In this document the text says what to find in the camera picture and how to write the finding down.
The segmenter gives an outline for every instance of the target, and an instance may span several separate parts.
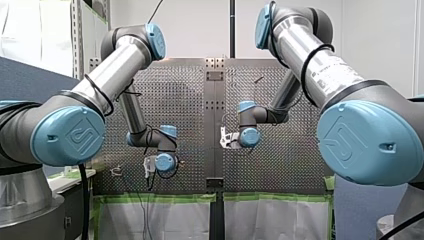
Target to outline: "metal pole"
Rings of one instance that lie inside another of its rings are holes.
[[[230,58],[236,57],[236,0],[230,0]]]

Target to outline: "blue joint cap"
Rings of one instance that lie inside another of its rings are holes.
[[[174,170],[175,165],[175,159],[167,153],[161,153],[156,157],[155,167],[159,172],[170,172]]]
[[[255,44],[256,48],[268,49],[268,36],[270,31],[270,16],[269,4],[259,12],[258,20],[256,21],[255,29]]]
[[[177,138],[177,128],[175,126],[161,125],[160,131],[163,132],[164,134],[170,136],[170,137]]]
[[[30,146],[43,164],[63,167],[90,160],[103,144],[103,119],[87,107],[69,106],[44,117],[32,132]]]
[[[253,107],[256,107],[256,103],[254,101],[242,101],[239,103],[238,112],[244,112]]]
[[[423,167],[423,147],[400,115],[379,104],[345,101],[321,116],[317,136],[328,166],[358,184],[395,186]]]
[[[148,23],[146,24],[146,32],[154,60],[162,60],[166,56],[166,44],[162,31],[158,25]]]
[[[240,145],[243,147],[255,147],[260,140],[261,134],[256,128],[246,128],[240,134]]]
[[[131,133],[130,132],[127,132],[126,138],[127,138],[127,144],[128,144],[128,146],[134,147],[134,143],[131,140]]]

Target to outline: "pegboard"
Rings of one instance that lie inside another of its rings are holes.
[[[177,156],[184,164],[170,180],[156,176],[153,190],[163,193],[205,192],[205,137],[203,112],[204,64],[202,60],[168,60],[152,64],[134,77],[139,104],[146,122],[159,128],[162,124],[178,129]],[[106,119],[107,133],[103,151],[93,163],[101,165],[95,177],[95,194],[145,192],[144,148],[129,147],[124,117],[115,104],[115,112]],[[146,156],[157,155],[149,149]],[[122,177],[112,177],[110,169],[121,166]]]
[[[154,191],[204,193],[210,190],[206,188],[207,177],[223,177],[227,192],[325,193],[323,177],[332,173],[317,147],[319,110],[304,99],[291,109],[289,122],[258,125],[262,138],[251,153],[219,147],[224,113],[227,132],[236,132],[240,101],[255,100],[264,106],[271,102],[285,74],[278,62],[221,59],[216,69],[211,68],[210,59],[206,60],[168,59],[152,64],[134,78],[146,122],[153,127],[177,127],[177,154],[185,162],[173,179],[156,177]],[[212,70],[222,71],[224,76],[208,80]],[[100,170],[94,181],[95,194],[145,192],[144,148],[127,146],[127,125],[118,104],[116,110],[106,119],[103,151],[93,161]],[[155,154],[156,149],[149,149],[146,155]],[[124,176],[112,177],[109,170],[118,165]]]
[[[285,72],[274,60],[227,60],[227,132],[238,131],[239,102],[268,106]],[[319,110],[302,98],[287,123],[258,124],[261,142],[253,151],[224,150],[224,191],[325,193],[323,177],[332,173],[318,150],[318,120]]]

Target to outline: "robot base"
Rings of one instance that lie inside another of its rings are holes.
[[[0,176],[1,239],[65,239],[65,204],[41,168]]]

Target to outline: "logo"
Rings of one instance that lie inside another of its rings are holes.
[[[345,121],[343,117],[337,119],[324,139],[321,140],[321,144],[344,168],[348,168],[360,158],[367,148],[366,141],[355,132],[354,128],[349,127],[348,121]]]
[[[87,119],[81,120],[66,135],[70,145],[81,155],[87,153],[100,135]]]

